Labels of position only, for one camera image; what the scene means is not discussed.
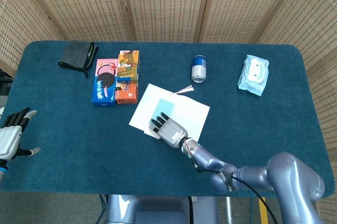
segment white plastic package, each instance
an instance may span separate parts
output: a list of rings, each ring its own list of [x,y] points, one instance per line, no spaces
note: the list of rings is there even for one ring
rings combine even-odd
[[[268,80],[269,61],[248,54],[237,83],[240,90],[261,96]]]

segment table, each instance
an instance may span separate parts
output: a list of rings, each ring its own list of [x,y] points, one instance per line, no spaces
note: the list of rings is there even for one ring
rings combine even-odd
[[[306,78],[302,56],[290,45],[97,42],[96,58],[140,50],[139,100],[152,83],[187,93],[210,106],[199,143],[238,168],[265,166],[282,151],[293,153],[325,181],[334,180]],[[68,41],[29,44],[8,97],[4,116],[31,106],[38,114],[21,140],[41,147],[31,158],[10,162],[3,190],[163,196],[217,196],[208,173],[197,173],[179,150],[128,125],[137,105],[91,103],[95,64],[86,79],[57,65]],[[207,58],[207,80],[190,79],[195,55]],[[262,97],[238,90],[247,54],[269,60]],[[231,196],[251,196],[236,191]]]

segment paper sheet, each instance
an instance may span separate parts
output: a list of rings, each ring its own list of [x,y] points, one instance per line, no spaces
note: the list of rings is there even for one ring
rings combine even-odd
[[[171,103],[168,100],[165,99],[159,99],[159,102],[156,106],[156,109],[154,110],[151,118],[154,120],[157,119],[157,116],[161,116],[161,113],[165,113],[167,116],[171,116],[172,110],[173,110],[174,103]]]
[[[174,104],[170,118],[183,126],[188,131],[189,137],[198,141],[210,107],[153,84],[147,86],[129,125],[159,139],[159,136],[149,128],[149,125],[160,99]]]

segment beige wall panel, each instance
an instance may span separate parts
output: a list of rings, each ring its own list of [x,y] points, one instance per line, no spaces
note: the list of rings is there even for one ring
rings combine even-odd
[[[211,0],[201,42],[250,42],[274,0]]]
[[[201,0],[130,0],[139,41],[193,42]]]
[[[337,47],[337,0],[286,0],[259,43],[297,46],[306,69]]]
[[[0,1],[0,68],[14,76],[28,43],[59,38],[31,0]]]
[[[43,0],[69,40],[127,41],[119,0]]]
[[[310,81],[327,149],[337,148],[337,64]]]
[[[337,183],[337,161],[331,162],[331,167]],[[328,198],[318,201],[318,211],[325,224],[337,223],[337,190]]]

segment cardboard box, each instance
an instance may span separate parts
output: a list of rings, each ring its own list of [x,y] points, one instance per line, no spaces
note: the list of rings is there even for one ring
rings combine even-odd
[[[117,104],[135,104],[138,98],[138,83],[116,83]]]
[[[118,59],[97,59],[92,102],[95,105],[115,106]]]
[[[122,50],[118,56],[117,81],[119,83],[136,83],[139,74],[139,51]]]

